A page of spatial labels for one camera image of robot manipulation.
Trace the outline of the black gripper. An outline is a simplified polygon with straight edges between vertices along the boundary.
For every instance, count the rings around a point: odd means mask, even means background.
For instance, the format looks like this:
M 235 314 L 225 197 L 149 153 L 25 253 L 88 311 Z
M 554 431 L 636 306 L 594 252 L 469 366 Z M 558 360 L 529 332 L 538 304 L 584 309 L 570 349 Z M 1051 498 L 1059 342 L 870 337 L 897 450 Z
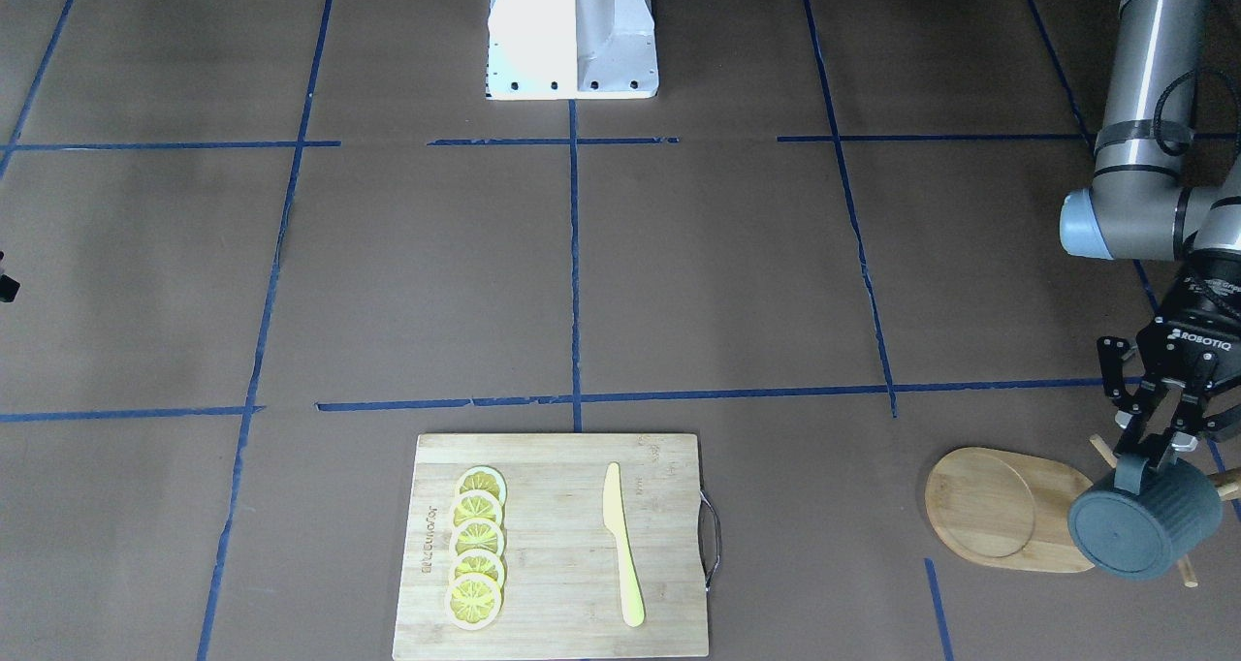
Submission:
M 1119 413 L 1122 429 L 1113 450 L 1116 458 L 1144 458 L 1145 468 L 1158 472 L 1174 461 L 1173 439 L 1178 434 L 1210 443 L 1239 437 L 1239 284 L 1237 264 L 1184 264 L 1162 298 L 1154 320 L 1136 335 L 1136 342 L 1098 339 L 1100 379 L 1104 396 Z M 1131 392 L 1126 363 L 1138 348 L 1145 373 Z M 1211 357 L 1211 373 L 1201 383 L 1193 382 L 1198 361 L 1205 355 Z M 1148 435 L 1154 410 L 1174 389 L 1179 394 L 1167 428 Z

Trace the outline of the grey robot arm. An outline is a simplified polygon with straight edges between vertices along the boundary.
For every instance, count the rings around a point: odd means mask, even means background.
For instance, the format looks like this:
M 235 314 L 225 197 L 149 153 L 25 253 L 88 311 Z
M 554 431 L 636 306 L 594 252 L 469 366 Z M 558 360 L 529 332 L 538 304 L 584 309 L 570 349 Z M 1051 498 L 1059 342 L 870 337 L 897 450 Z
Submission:
M 1077 258 L 1175 260 L 1179 272 L 1134 340 L 1098 341 L 1104 396 L 1122 434 L 1116 458 L 1157 475 L 1178 437 L 1222 443 L 1236 406 L 1209 414 L 1239 386 L 1239 171 L 1189 187 L 1193 104 L 1214 0 L 1121 0 L 1119 35 L 1095 141 L 1090 187 L 1061 206 L 1060 239 Z

